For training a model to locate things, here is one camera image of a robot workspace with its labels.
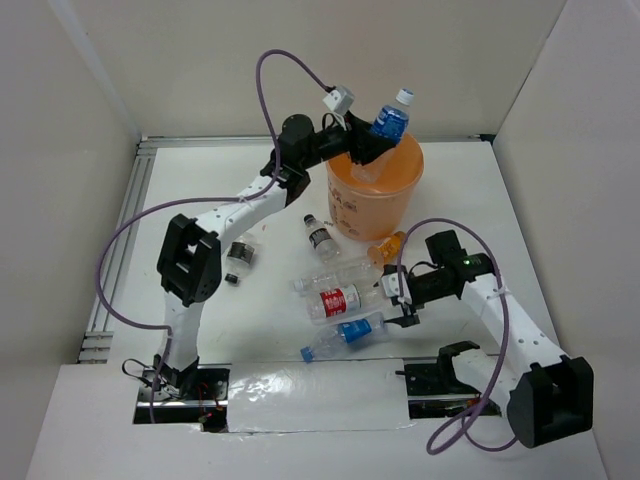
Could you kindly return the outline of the red label bottle red cap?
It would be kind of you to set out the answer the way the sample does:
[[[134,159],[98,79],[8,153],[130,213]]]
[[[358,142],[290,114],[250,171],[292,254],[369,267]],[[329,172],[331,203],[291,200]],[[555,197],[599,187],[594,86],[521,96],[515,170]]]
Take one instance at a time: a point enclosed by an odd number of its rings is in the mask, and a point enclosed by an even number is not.
[[[313,293],[306,299],[306,309],[312,321],[346,318],[369,311],[388,299],[378,283],[352,283],[346,286]]]

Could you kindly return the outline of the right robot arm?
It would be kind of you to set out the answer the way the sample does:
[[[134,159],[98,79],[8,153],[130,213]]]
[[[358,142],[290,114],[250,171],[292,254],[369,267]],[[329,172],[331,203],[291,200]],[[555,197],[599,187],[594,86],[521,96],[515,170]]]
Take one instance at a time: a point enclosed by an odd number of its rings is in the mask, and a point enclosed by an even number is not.
[[[428,303],[455,297],[466,304],[498,343],[487,355],[472,341],[440,349],[436,379],[448,392],[477,390],[480,400],[461,420],[478,417],[492,403],[516,442],[535,448],[590,430],[593,426],[594,372],[582,357],[572,358],[531,319],[498,275],[490,256],[470,255],[452,230],[425,241],[434,265],[416,275],[388,264],[381,284],[402,310],[394,324],[419,322]]]

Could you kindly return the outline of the Pocari Sweat blue label bottle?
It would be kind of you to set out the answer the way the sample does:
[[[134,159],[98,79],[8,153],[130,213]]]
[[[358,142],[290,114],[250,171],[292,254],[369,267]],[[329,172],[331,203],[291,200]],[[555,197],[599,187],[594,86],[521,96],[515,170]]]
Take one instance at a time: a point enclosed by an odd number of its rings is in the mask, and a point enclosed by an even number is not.
[[[371,133],[391,140],[397,146],[408,128],[409,109],[413,99],[414,93],[411,90],[400,89],[395,100],[380,109],[370,129]],[[395,148],[391,148],[367,165],[353,164],[351,176],[366,184],[374,183],[383,173],[394,152]]]

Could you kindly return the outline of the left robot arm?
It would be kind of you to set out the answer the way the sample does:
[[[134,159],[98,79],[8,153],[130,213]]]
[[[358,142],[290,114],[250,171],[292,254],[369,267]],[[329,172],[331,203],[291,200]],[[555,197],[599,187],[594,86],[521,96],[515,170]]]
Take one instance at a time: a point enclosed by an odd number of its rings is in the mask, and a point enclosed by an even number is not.
[[[238,200],[193,218],[179,214],[169,222],[157,263],[168,331],[154,358],[166,392],[184,399],[196,390],[202,311],[220,286],[222,255],[232,243],[297,200],[311,182],[309,169],[342,154],[367,165],[395,145],[353,114],[321,131],[309,117],[292,115],[282,124],[269,162]]]

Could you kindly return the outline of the black label bottle black cap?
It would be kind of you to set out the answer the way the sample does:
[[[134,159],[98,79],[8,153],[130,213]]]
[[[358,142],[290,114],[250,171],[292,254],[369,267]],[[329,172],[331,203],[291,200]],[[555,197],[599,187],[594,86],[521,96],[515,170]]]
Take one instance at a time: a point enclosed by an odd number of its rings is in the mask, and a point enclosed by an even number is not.
[[[258,242],[255,236],[245,233],[231,243],[225,258],[224,280],[238,286],[251,271]]]

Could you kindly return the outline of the blue label bottle blue cap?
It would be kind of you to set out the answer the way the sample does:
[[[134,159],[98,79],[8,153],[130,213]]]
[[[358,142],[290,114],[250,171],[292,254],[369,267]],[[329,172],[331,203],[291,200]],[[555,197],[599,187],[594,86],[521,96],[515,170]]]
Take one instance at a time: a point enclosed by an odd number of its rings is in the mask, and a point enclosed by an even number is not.
[[[386,343],[391,336],[381,312],[365,318],[322,327],[311,342],[300,349],[305,363],[344,359],[365,348]]]

